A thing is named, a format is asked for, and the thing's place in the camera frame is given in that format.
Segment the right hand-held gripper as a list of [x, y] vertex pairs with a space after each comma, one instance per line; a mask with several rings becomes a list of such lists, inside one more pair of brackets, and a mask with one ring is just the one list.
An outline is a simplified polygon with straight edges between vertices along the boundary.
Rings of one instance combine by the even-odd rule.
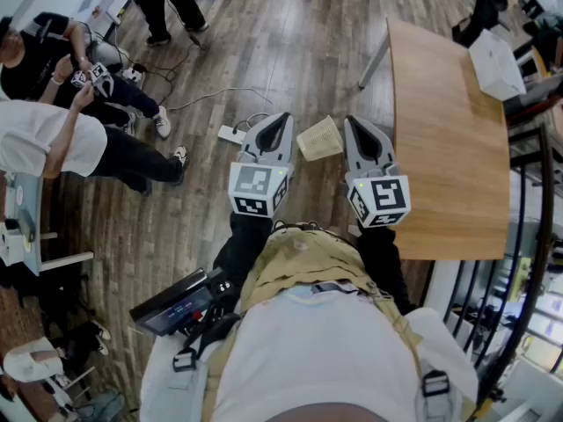
[[363, 228], [399, 224], [412, 207], [408, 177], [394, 162], [391, 139], [373, 123], [351, 115], [345, 118], [344, 132], [347, 201], [357, 221]]

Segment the light grey table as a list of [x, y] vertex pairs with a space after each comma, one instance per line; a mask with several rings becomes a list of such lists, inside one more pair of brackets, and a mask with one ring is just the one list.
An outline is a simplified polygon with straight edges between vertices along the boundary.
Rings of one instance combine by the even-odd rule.
[[63, 266], [92, 260], [94, 253], [84, 251], [60, 258], [44, 259], [47, 242], [56, 232], [40, 228], [43, 180], [27, 174], [10, 172], [0, 207], [0, 261], [5, 266], [22, 264], [34, 275]]

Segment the person's left forearm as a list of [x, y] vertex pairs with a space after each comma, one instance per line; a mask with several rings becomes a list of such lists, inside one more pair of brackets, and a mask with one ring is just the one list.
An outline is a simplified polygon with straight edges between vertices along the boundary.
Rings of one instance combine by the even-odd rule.
[[248, 273], [263, 251], [273, 227], [270, 218], [230, 214], [231, 236], [217, 254], [213, 268], [220, 268], [234, 287], [223, 301], [234, 308]]

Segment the beige woven basket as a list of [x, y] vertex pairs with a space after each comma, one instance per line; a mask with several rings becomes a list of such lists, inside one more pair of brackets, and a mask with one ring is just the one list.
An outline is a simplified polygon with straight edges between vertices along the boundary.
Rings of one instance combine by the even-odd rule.
[[304, 130], [296, 137], [296, 142], [307, 162], [344, 152], [342, 137], [330, 115]]

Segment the black waist-mounted screen device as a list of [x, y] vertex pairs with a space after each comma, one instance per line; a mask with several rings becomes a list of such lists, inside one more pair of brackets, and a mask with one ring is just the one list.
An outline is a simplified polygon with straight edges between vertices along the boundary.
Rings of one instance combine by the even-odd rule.
[[208, 326], [225, 313], [234, 286], [220, 267], [202, 268], [182, 278], [129, 311], [134, 324], [159, 337], [187, 334], [198, 325]]

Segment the grey round stool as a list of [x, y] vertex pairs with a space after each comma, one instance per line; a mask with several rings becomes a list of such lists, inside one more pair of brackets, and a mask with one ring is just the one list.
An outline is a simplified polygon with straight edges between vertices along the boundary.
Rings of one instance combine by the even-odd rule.
[[108, 69], [128, 65], [126, 51], [105, 41], [92, 41], [87, 47], [87, 56], [91, 63], [102, 63]]

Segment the black office chair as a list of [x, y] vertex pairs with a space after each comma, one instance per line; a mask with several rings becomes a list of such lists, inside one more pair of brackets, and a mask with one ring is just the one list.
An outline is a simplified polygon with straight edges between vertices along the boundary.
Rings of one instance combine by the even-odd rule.
[[507, 9], [508, 0], [476, 0], [473, 13], [452, 27], [453, 41], [461, 46], [470, 47], [483, 30], [490, 30], [497, 25], [509, 30], [500, 21], [500, 13]]

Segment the white power strip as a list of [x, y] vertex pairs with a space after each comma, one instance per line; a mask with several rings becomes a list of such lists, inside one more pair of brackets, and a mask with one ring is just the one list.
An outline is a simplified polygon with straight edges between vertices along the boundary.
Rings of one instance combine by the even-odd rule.
[[226, 125], [221, 125], [218, 131], [218, 137], [221, 140], [231, 142], [237, 145], [241, 145], [243, 143], [245, 136], [246, 136], [246, 131], [240, 128], [229, 127]]

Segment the person's white shirt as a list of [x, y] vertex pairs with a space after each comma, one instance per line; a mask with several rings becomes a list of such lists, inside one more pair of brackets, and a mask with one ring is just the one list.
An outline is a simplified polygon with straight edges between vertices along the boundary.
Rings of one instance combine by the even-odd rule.
[[[433, 309], [406, 315], [401, 331], [358, 292], [298, 286], [250, 308], [229, 334], [172, 366], [179, 337], [153, 346], [140, 422], [267, 422], [292, 410], [343, 404], [383, 422], [463, 422], [478, 377]], [[450, 379], [450, 410], [430, 418], [421, 380]]]

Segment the person's right forearm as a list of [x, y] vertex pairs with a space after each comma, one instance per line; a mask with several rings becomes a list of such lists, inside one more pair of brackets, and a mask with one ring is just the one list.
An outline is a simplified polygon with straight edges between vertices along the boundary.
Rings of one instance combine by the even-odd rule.
[[360, 232], [357, 250], [369, 277], [393, 298], [403, 316], [417, 309], [408, 294], [395, 232], [387, 227], [360, 228]]

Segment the white plastic storage box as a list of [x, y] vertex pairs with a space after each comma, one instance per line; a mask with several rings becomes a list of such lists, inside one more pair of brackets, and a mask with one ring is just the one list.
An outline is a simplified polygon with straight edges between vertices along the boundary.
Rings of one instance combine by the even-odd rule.
[[468, 51], [483, 93], [504, 102], [526, 92], [517, 61], [505, 40], [484, 29]]

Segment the person's khaki trousers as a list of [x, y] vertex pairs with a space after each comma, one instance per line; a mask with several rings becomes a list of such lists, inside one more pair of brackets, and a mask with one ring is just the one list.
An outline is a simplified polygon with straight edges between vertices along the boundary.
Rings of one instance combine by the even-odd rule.
[[290, 228], [272, 235], [245, 280], [241, 309], [247, 311], [297, 284], [338, 280], [370, 295], [393, 327], [407, 327], [393, 298], [367, 274], [357, 245], [323, 230]]

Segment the black metal railing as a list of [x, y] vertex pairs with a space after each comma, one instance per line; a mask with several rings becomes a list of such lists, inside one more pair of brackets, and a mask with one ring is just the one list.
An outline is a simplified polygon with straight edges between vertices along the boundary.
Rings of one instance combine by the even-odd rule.
[[531, 272], [529, 274], [527, 293], [523, 301], [520, 316], [515, 321], [514, 328], [512, 329], [506, 345], [502, 347], [501, 352], [497, 355], [497, 358], [486, 367], [485, 374], [479, 380], [477, 407], [470, 413], [468, 418], [475, 418], [478, 410], [484, 406], [486, 400], [492, 397], [494, 387], [498, 384], [498, 381], [500, 380], [502, 373], [507, 368], [509, 361], [515, 355], [516, 348], [523, 338], [525, 330], [528, 328], [533, 310], [536, 307], [537, 299], [540, 296], [540, 288], [552, 245], [555, 182], [553, 147], [548, 134], [548, 129], [546, 128], [545, 123], [540, 123], [534, 128], [526, 128], [521, 125], [517, 127], [516, 130], [517, 132], [508, 138], [510, 146], [514, 146], [522, 142], [533, 142], [536, 144], [536, 149], [528, 153], [514, 156], [510, 159], [510, 167], [519, 171], [521, 178], [519, 215], [513, 255], [516, 256], [519, 253], [522, 244], [526, 201], [525, 169], [531, 164], [540, 164], [539, 185], [541, 187], [541, 212], [539, 228], [536, 236], [536, 250], [532, 261]]

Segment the white table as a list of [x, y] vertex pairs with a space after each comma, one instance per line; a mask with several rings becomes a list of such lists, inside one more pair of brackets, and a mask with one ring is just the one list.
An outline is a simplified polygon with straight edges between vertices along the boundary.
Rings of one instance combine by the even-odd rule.
[[106, 37], [121, 24], [130, 0], [83, 0], [74, 19], [88, 25], [90, 32]]

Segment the wooden table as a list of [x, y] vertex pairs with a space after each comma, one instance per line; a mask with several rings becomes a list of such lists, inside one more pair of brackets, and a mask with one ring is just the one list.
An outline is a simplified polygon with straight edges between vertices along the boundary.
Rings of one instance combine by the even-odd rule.
[[396, 228], [402, 258], [502, 258], [510, 203], [502, 103], [480, 90], [465, 47], [395, 18], [387, 20], [360, 88], [385, 55], [391, 57], [395, 155], [411, 196], [411, 211]]

